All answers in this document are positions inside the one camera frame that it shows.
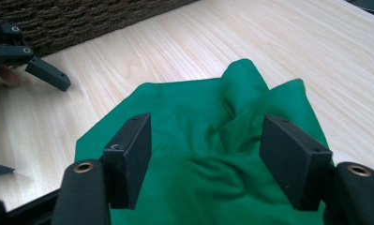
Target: folded green cloth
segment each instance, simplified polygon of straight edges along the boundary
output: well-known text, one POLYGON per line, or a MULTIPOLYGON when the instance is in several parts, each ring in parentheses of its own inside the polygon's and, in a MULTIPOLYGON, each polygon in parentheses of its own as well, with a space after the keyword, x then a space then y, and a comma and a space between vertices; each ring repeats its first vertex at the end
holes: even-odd
POLYGON ((76 160, 99 158, 128 118, 151 113, 152 158, 135 211, 112 224, 322 224, 292 208, 259 158, 266 113, 327 145, 301 80, 269 90, 251 61, 221 78, 145 83, 77 142, 76 160))

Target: hand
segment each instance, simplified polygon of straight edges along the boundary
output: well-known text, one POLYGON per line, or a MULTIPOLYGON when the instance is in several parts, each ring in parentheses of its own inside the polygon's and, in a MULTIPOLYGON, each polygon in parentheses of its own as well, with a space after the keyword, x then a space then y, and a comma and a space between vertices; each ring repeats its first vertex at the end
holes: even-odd
POLYGON ((10 84, 20 84, 20 79, 8 66, 0 66, 0 77, 10 84))

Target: light wood surface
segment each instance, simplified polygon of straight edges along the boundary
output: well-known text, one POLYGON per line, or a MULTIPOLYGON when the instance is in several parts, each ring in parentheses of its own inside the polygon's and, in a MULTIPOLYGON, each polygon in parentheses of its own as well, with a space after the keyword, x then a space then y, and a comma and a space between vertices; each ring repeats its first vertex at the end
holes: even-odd
POLYGON ((0 163, 16 169, 0 199, 59 188, 76 141, 139 84, 220 77, 240 58, 271 88, 303 79, 335 162, 374 169, 374 16, 342 0, 201 0, 45 57, 65 93, 24 67, 21 85, 0 81, 0 163))

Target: wicker basket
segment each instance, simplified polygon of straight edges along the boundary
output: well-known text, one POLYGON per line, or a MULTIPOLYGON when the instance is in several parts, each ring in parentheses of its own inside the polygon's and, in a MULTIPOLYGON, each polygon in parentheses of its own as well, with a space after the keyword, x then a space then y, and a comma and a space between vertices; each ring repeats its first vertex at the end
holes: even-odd
POLYGON ((0 0, 0 23, 15 23, 37 56, 196 0, 0 0))

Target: green cloth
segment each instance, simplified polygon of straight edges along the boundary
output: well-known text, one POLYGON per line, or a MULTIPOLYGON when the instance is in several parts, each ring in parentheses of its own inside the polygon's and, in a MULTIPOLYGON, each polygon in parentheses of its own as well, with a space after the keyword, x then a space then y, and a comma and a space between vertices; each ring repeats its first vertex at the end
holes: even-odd
POLYGON ((76 160, 99 158, 129 117, 152 115, 152 158, 135 211, 112 224, 322 224, 294 210, 259 158, 265 113, 326 140, 301 80, 269 90, 251 61, 221 78, 145 83, 77 142, 76 160))

